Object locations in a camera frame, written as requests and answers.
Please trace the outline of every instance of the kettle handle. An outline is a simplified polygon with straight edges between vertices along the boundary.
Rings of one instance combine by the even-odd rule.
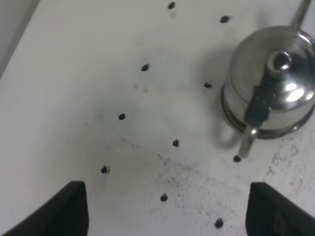
[[[242,142],[238,151],[238,156],[245,158],[248,156],[252,145],[257,138],[259,127],[252,127],[250,124],[246,124],[246,128],[243,134]]]
[[[304,17],[306,15],[306,12],[309,9],[311,1],[312,0],[302,0],[298,9],[296,10],[294,17],[292,19],[292,22],[290,24],[296,30],[300,29],[300,27],[303,23]]]

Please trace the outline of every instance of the black specks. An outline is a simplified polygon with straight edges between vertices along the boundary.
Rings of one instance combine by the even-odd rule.
[[[109,173],[109,166],[103,166],[103,168],[100,170],[102,174],[108,174]]]
[[[171,3],[168,5],[167,9],[173,9],[174,7],[175,7],[175,2],[171,2]]]
[[[179,146],[179,141],[178,140],[174,140],[173,141],[173,146],[174,147],[178,147]]]
[[[221,229],[223,226],[223,220],[222,218],[217,219],[217,221],[213,224],[216,229]]]
[[[145,65],[142,66],[141,70],[142,71],[147,71],[149,69],[149,67],[150,67],[150,64],[145,64]]]
[[[124,113],[122,113],[122,114],[120,114],[119,116],[118,116],[118,119],[119,120],[123,120],[123,119],[125,119],[126,118],[126,115],[124,114]]]
[[[161,201],[162,201],[162,202],[164,202],[164,203],[165,203],[165,202],[167,201],[167,199],[168,199],[167,194],[166,194],[166,193],[164,193],[160,199],[161,199]]]
[[[238,155],[235,155],[235,156],[233,157],[233,161],[234,161],[234,162],[240,162],[241,160],[242,160],[242,158],[239,157]]]
[[[209,82],[205,82],[204,87],[211,89],[212,88],[212,84]]]
[[[220,19],[220,23],[227,23],[230,20],[229,16],[222,16]]]

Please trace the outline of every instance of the metal base ring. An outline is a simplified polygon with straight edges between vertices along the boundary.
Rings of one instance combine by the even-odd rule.
[[[222,103],[222,107],[223,107],[223,111],[225,113],[225,116],[227,117],[227,119],[229,120],[231,125],[243,133],[246,126],[243,122],[241,122],[238,118],[236,118],[232,114],[230,109],[228,108],[228,105],[224,99],[223,90],[221,92],[221,103]],[[302,119],[300,119],[298,122],[296,122],[295,124],[293,124],[287,128],[273,129],[273,130],[260,129],[257,137],[259,139],[275,139],[275,138],[282,137],[286,134],[292,133],[292,132],[298,130],[300,127],[302,127],[305,124],[305,122],[311,117],[313,110],[314,110],[314,106],[310,109],[309,112],[307,112],[307,114]]]

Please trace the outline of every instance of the metal teapot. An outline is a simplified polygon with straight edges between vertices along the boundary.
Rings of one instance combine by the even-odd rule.
[[[256,138],[293,132],[311,116],[315,101],[315,40],[300,30],[311,0],[303,0],[290,26],[259,30],[235,50],[222,90],[223,110],[244,132],[239,156]]]

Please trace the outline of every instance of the metal rod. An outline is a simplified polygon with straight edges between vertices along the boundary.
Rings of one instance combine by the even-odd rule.
[[[295,29],[300,29],[304,17],[306,15],[307,10],[309,9],[310,3],[312,0],[302,0],[299,8],[296,10],[294,17],[292,19],[291,25],[292,27],[294,27]]]

